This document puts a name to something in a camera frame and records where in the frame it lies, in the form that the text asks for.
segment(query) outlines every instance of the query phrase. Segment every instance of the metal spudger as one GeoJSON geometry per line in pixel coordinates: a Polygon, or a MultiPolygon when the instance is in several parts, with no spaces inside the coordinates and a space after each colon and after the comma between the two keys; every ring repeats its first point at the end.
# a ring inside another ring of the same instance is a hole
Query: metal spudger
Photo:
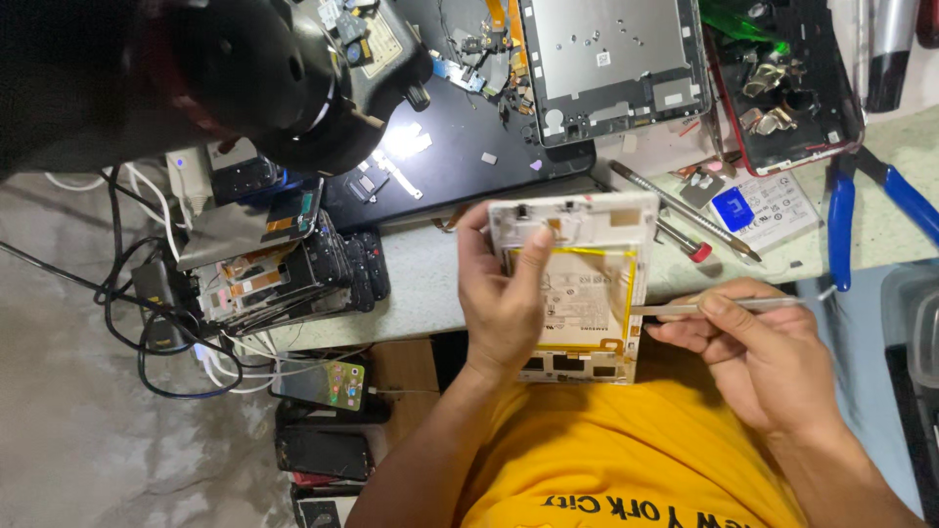
{"type": "MultiPolygon", "coordinates": [[[[785,297],[765,297],[760,299],[738,299],[733,300],[738,306],[751,312],[760,314],[784,308],[786,306],[798,306],[805,304],[805,299],[787,295],[785,297]]],[[[682,316],[686,314],[698,314],[700,310],[697,304],[662,304],[659,306],[633,306],[629,309],[630,316],[682,316]]]]}
{"type": "Polygon", "coordinates": [[[757,252],[750,249],[750,246],[746,242],[741,241],[737,237],[734,237],[730,232],[721,227],[720,225],[711,222],[707,218],[701,216],[697,211],[691,209],[689,206],[685,205],[685,202],[679,200],[678,198],[672,196],[671,194],[666,193],[665,191],[655,187],[648,179],[643,178],[642,176],[634,173],[629,170],[628,167],[623,165],[620,162],[612,161],[609,162],[609,168],[613,169],[613,172],[622,176],[623,178],[632,181],[640,188],[645,189],[646,191],[652,191],[653,193],[658,194],[658,197],[662,199],[662,202],[665,205],[671,207],[677,212],[681,213],[685,218],[704,228],[706,231],[712,235],[718,237],[729,245],[733,250],[739,251],[746,256],[756,260],[757,262],[762,262],[762,259],[757,252]]]}

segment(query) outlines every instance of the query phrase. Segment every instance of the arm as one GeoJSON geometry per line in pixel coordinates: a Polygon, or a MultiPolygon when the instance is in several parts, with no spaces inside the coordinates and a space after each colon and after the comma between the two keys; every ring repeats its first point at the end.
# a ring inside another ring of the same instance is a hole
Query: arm
{"type": "Polygon", "coordinates": [[[450,526],[496,402],[538,342],[539,280],[553,234],[548,228],[535,234],[508,279],[485,242],[487,210],[487,204],[471,210],[456,230],[467,363],[421,425],[379,464],[352,508],[349,528],[450,526]]]}
{"type": "Polygon", "coordinates": [[[662,317],[653,338],[701,354],[717,388],[760,432],[811,526],[926,524],[884,481],[838,411],[831,354],[804,307],[754,315],[730,301],[783,293],[736,279],[700,296],[701,315],[662,317]]]}

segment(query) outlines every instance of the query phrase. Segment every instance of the person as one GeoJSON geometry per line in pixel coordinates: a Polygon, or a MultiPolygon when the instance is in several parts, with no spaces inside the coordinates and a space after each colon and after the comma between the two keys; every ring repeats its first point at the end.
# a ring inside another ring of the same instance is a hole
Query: person
{"type": "Polygon", "coordinates": [[[533,235],[504,277],[486,208],[457,227],[466,364],[347,527],[926,526],[842,420],[812,313],[731,301],[782,295],[755,280],[675,300],[702,315],[647,326],[633,385],[514,382],[554,240],[533,235]]]}

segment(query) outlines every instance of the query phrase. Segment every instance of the tablet display assembly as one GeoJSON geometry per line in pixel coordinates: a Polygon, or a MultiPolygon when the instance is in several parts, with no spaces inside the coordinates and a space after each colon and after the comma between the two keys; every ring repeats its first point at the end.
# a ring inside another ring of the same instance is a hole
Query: tablet display assembly
{"type": "Polygon", "coordinates": [[[542,275],[545,325],[522,381],[631,384],[636,376],[658,196],[585,194],[496,202],[492,245],[511,275],[525,240],[542,225],[555,232],[542,275]]]}
{"type": "Polygon", "coordinates": [[[711,104],[694,0],[520,0],[545,147],[711,104]]]}

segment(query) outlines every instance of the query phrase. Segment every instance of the hand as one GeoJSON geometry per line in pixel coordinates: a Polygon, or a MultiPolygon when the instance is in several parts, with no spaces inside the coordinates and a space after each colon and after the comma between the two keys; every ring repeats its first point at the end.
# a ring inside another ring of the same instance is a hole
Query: hand
{"type": "Polygon", "coordinates": [[[649,325],[654,339],[701,354],[721,395],[749,426],[770,436],[811,441],[846,427],[838,411],[831,355],[803,306],[754,315],[730,299],[776,297],[778,289],[734,279],[700,296],[702,314],[663,316],[649,325]]]}
{"type": "Polygon", "coordinates": [[[554,246],[549,227],[525,242],[512,278],[486,242],[489,203],[456,225],[459,296],[469,330],[467,366],[494,380],[513,379],[531,358],[545,320],[541,274],[554,246]]]}

